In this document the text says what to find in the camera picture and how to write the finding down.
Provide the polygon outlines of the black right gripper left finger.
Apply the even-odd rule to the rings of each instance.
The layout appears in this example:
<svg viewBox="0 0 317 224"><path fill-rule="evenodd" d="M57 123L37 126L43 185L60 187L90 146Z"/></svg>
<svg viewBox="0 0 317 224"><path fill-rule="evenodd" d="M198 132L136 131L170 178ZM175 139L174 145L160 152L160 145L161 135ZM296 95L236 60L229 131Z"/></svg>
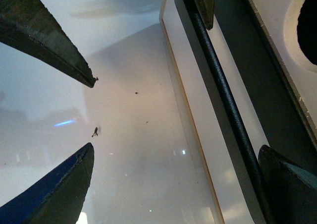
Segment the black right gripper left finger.
<svg viewBox="0 0 317 224"><path fill-rule="evenodd" d="M96 78L40 0L0 0L0 41L92 88Z"/></svg>

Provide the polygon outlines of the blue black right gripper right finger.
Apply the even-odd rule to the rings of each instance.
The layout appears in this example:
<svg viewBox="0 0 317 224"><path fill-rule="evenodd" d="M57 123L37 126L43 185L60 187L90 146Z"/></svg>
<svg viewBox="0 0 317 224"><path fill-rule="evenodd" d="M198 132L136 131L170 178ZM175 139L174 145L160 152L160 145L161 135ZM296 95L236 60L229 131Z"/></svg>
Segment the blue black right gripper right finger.
<svg viewBox="0 0 317 224"><path fill-rule="evenodd" d="M91 183L94 147L87 143L0 208L2 224L74 224Z"/></svg>

